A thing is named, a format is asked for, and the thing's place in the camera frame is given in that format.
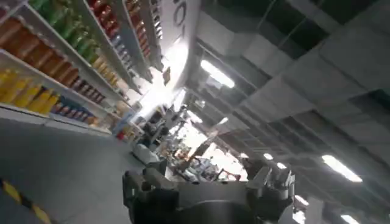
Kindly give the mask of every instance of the white shelf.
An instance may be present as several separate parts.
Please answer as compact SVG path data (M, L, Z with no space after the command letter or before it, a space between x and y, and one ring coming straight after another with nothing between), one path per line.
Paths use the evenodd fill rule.
M16 15L22 18L32 30L41 34L48 43L52 44L53 48L63 53L75 67L79 68L79 75L82 79L95 87L105 97L127 103L29 4L24 4L16 12Z
M141 50L140 43L130 20L130 15L127 13L125 0L112 0L110 4L119 22L119 34L122 38L128 53L132 57L135 68L132 72L148 82L152 83L152 74L149 70L149 63L145 60Z
M82 122L78 122L66 117L59 117L56 114L49 116L34 113L32 111L0 103L0 119L24 122L29 124L38 124L46 127L54 127L63 130L88 133L104 137L112 136L111 132L101 128L91 127Z
M77 13L82 16L83 23L91 28L91 32L94 35L95 40L101 47L104 57L108 60L112 68L131 89L139 93L140 90L136 84L134 84L132 76L126 71L122 61L119 59L118 53L115 51L103 28L96 20L86 0L73 0L73 6L77 10Z
M93 113L97 117L104 117L109 112L107 112L103 107L98 105L97 103L91 101L90 99L86 98L85 96L77 93L73 89L70 89L58 81L50 78L46 74L42 73L41 71L35 69L31 65L27 64L26 62L20 60L19 58L16 58L12 54L8 53L7 51L0 49L0 61L1 64L3 64L4 68L15 68L17 69L20 74L25 75L31 75L34 76L36 79L40 80L43 84L43 86L47 88L54 89L55 92L59 93L61 96L64 96L66 98L69 98L83 107L85 107L87 110L89 110L91 113Z

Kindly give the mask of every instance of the orange bottle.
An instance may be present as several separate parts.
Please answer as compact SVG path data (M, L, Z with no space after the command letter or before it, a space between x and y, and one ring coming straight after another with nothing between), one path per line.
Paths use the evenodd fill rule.
M75 81L76 78L79 76L79 70L73 69L69 75L67 75L64 79L62 84L64 84L66 87L70 87L72 83Z
M53 54L54 51L41 41L40 44L29 53L24 61L36 69L40 69Z
M47 76L53 77L55 73L65 64L63 57L54 54L47 62L40 68L40 70Z
M19 46L12 51L12 54L24 60L24 58L26 58L29 53L31 53L40 44L40 42L41 41L36 35L29 33L22 41L19 42Z
M55 73L53 76L53 79L56 79L58 82L62 82L62 80L71 72L72 70L72 64L69 62L65 62L61 66L61 68Z
M8 42L8 40L11 40L15 34L22 28L22 24L15 18L9 18L7 19L1 26L0 26L0 46L3 47L5 42Z
M25 40L25 37L30 35L30 31L25 27L20 28L16 34L12 36L12 38L8 39L2 47L7 50L11 54L15 54L15 52L19 49L21 43Z

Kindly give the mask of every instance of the ceiling light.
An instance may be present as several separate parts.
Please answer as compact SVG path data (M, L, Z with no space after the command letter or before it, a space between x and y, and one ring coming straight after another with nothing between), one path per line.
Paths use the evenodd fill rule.
M193 120L193 122L196 122L196 123L202 123L202 119L200 117L198 117L196 114L194 114L194 112L188 110L187 111L189 117L191 118L191 120Z
M274 159L274 157L271 155L271 154L269 154L269 153L264 153L264 155L263 155L266 159L268 159L268 160L273 160Z
M338 161L335 157L333 157L331 155L324 155L324 156L322 156L322 159L334 171L345 176L348 180L350 180L352 182L363 182L363 180L358 175L353 173L350 169L348 169L348 167L343 165L343 163Z
M281 170L284 170L285 168L287 168L283 163L277 163L276 166L278 166L279 169L281 169Z
M224 117L218 124L224 124L229 120L229 118Z
M234 82L229 77L227 77L223 72L221 72L218 68L212 65L210 62L206 60L202 60L200 66L210 73L210 76L217 80L219 83L226 85L229 88L234 87Z
M301 196L295 195L295 198L296 198L299 202L301 202L303 205L305 205L305 206L308 206L308 205L309 205L309 203L308 203L304 198L302 198Z
M344 219L344 221L346 221L349 224L359 224L358 221L356 221L350 215L342 215L341 218Z
M296 213L293 213L292 216L297 223L305 224L306 217L303 211L297 211Z
M239 154L239 157L241 157L241 158L249 158L249 157L248 157L248 155L247 155L247 154L245 154L245 153L241 153L241 154Z

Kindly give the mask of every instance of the fluorescent light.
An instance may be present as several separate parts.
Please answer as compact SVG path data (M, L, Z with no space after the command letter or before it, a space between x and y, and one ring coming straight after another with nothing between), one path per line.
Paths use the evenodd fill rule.
M274 159L274 157L271 155L271 154L269 154L269 153L264 153L264 155L263 155L266 159L268 159L268 160L273 160Z
M338 161L335 157L333 157L331 155L324 155L324 156L322 156L322 159L334 171L345 176L348 180L350 180L352 182L363 182L363 180L358 175L353 173L350 169L348 169L348 167L343 165L343 163Z
M229 118L224 117L218 124L224 124L229 120Z
M342 215L341 218L344 219L344 221L346 221L349 224L359 224L358 221L356 221L350 215Z
M283 163L277 163L276 166L278 166L279 169L281 169L281 170L284 170L285 168L287 168Z
M306 217L305 217L305 213L302 212L302 211L297 211L296 213L293 213L292 214L293 216L293 219L299 223L299 224L305 224L305 220L306 220Z
M190 116L190 118L191 118L194 122L196 122L196 123L202 123L202 122L203 122L202 119L201 119L200 117L198 117L196 114L194 114L194 112L188 110L187 113L188 113L188 115Z
M245 154L245 153L241 153L241 154L239 154L239 157L241 157L241 158L249 158L249 157L248 157L248 155L247 155L247 154Z
M184 89L180 90L179 94L175 98L173 102L173 109L175 112L178 112L180 110L180 107L182 106L184 97L185 97L186 91Z
M210 73L210 76L217 80L219 83L226 85L229 88L234 87L234 82L229 77L227 77L223 72L221 72L218 68L212 65L210 62L206 60L202 60L200 66Z
M296 198L299 202L301 202L303 205L305 205L305 206L308 206L308 205L309 205L309 203L308 203L304 198L302 198L301 196L295 195L295 198Z

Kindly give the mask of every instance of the supermarket aisle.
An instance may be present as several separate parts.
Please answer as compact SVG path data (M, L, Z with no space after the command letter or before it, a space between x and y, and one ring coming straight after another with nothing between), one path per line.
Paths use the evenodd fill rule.
M0 177L60 223L130 223L121 175L142 165L112 138L0 119ZM41 223L0 192L1 223Z

